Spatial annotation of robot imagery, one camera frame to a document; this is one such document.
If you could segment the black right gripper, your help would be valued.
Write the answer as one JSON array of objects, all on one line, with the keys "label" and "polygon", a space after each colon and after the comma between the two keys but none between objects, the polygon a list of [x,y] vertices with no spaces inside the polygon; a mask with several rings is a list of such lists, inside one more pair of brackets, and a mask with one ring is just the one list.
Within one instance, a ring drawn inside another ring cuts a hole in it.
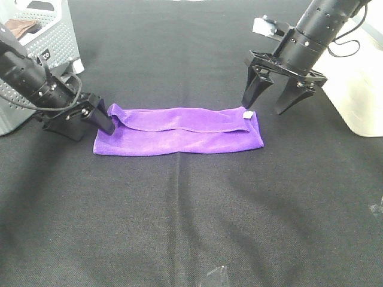
[{"label": "black right gripper", "polygon": [[274,84],[270,78],[271,72],[289,77],[275,104],[275,111],[278,115],[283,114],[300,101],[313,96],[315,93],[314,86],[322,87],[327,81],[322,73],[315,70],[304,72],[303,75],[298,74],[292,68],[283,66],[270,53],[249,51],[245,58],[245,64],[248,66],[248,77],[241,101],[244,108],[250,108],[256,99]]}]

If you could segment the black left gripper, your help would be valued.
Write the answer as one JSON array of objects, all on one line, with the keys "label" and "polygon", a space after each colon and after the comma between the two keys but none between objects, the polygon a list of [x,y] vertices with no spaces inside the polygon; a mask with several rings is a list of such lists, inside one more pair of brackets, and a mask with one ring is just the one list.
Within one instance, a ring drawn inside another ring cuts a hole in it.
[{"label": "black left gripper", "polygon": [[73,141],[80,141],[87,126],[97,127],[108,135],[115,125],[107,113],[104,100],[82,91],[82,82],[77,76],[67,82],[53,77],[34,93],[37,119],[43,130],[57,133]]}]

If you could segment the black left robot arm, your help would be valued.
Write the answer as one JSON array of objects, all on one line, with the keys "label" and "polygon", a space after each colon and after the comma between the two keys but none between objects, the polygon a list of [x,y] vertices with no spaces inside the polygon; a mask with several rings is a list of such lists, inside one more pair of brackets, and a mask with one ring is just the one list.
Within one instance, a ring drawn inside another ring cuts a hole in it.
[{"label": "black left robot arm", "polygon": [[28,55],[5,25],[1,25],[1,79],[31,103],[47,132],[79,141],[89,125],[108,135],[115,131],[101,97],[83,92],[76,74],[70,73],[67,82],[53,75],[46,61]]}]

